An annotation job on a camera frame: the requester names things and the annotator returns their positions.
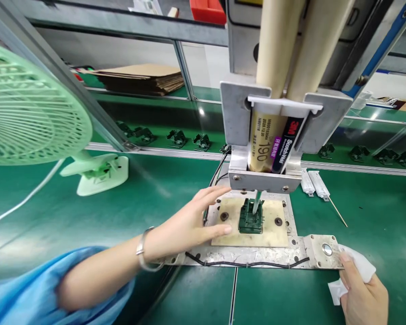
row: black cable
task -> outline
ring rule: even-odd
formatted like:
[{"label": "black cable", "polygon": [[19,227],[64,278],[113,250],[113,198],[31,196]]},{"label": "black cable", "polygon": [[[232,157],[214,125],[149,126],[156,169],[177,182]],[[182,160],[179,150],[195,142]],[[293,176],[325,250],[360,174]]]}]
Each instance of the black cable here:
[{"label": "black cable", "polygon": [[[213,176],[212,176],[211,181],[209,182],[209,187],[211,187],[211,186],[213,186],[213,185],[216,185],[216,183],[218,183],[218,180],[219,180],[219,179],[218,179],[216,182],[215,182],[215,179],[216,179],[216,177],[217,177],[217,174],[218,174],[219,171],[221,170],[222,164],[223,164],[224,161],[226,160],[228,154],[231,153],[231,146],[226,146],[226,149],[225,149],[222,153],[223,153],[222,158],[221,158],[221,160],[220,160],[220,163],[219,163],[219,165],[218,165],[216,171],[214,172],[214,174],[213,174]],[[207,208],[207,209],[204,211],[204,213],[203,213],[203,225],[205,225],[206,222],[208,221],[208,211],[209,211],[209,208]]]},{"label": "black cable", "polygon": [[218,184],[218,182],[220,181],[220,179],[222,179],[224,176],[227,176],[227,175],[228,175],[228,173],[225,173],[225,174],[219,176],[219,177],[217,178],[217,180],[215,181],[215,184],[214,184],[214,185]]},{"label": "black cable", "polygon": [[298,266],[299,264],[302,264],[302,263],[310,260],[309,257],[306,257],[306,258],[301,259],[290,265],[283,265],[283,264],[269,263],[269,262],[254,262],[254,263],[249,263],[249,264],[236,263],[236,262],[209,262],[208,263],[208,262],[203,262],[201,259],[198,259],[197,257],[195,257],[194,255],[192,255],[189,252],[185,252],[185,255],[188,256],[190,259],[192,259],[194,262],[197,262],[202,266],[231,265],[231,266],[245,267],[245,268],[258,266],[258,265],[268,265],[268,266],[278,267],[281,269],[291,269],[291,268],[294,268],[295,266]]}]

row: metal bracket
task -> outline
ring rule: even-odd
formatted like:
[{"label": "metal bracket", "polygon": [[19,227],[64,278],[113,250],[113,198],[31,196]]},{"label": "metal bracket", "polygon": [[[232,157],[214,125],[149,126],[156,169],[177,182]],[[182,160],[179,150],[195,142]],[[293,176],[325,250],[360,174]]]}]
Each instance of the metal bracket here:
[{"label": "metal bracket", "polygon": [[227,144],[246,146],[249,142],[251,106],[249,95],[270,97],[269,87],[221,81],[222,117]]},{"label": "metal bracket", "polygon": [[304,237],[305,253],[313,269],[342,269],[337,239],[331,235]]}]

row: blue sleeve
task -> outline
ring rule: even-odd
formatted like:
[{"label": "blue sleeve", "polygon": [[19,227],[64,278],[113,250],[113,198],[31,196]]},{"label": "blue sleeve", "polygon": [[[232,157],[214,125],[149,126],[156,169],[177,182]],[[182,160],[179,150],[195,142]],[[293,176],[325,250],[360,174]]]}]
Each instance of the blue sleeve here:
[{"label": "blue sleeve", "polygon": [[94,308],[72,313],[58,308],[55,294],[57,285],[71,268],[104,249],[80,248],[17,278],[0,281],[0,325],[112,324],[129,299],[134,280]]}]

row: bolt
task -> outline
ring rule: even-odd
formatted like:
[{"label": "bolt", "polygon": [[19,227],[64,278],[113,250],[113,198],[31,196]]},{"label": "bolt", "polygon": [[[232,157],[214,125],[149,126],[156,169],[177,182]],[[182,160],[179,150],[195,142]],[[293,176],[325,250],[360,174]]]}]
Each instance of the bolt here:
[{"label": "bolt", "polygon": [[281,220],[281,218],[275,218],[275,224],[277,226],[281,226],[283,224],[283,221]]},{"label": "bolt", "polygon": [[223,212],[223,213],[220,215],[221,221],[226,221],[228,218],[229,218],[229,214],[228,214],[227,212]]},{"label": "bolt", "polygon": [[368,80],[369,80],[368,76],[359,76],[355,82],[355,85],[362,87],[367,83]]}]

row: aluminum frame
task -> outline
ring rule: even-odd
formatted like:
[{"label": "aluminum frame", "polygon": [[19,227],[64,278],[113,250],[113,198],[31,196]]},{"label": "aluminum frame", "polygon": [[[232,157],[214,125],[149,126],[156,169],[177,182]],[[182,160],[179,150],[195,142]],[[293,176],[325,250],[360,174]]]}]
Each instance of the aluminum frame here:
[{"label": "aluminum frame", "polygon": [[224,47],[228,45],[227,30],[208,23],[89,5],[46,5],[39,0],[13,0],[13,3],[31,23],[43,27],[112,32]]}]

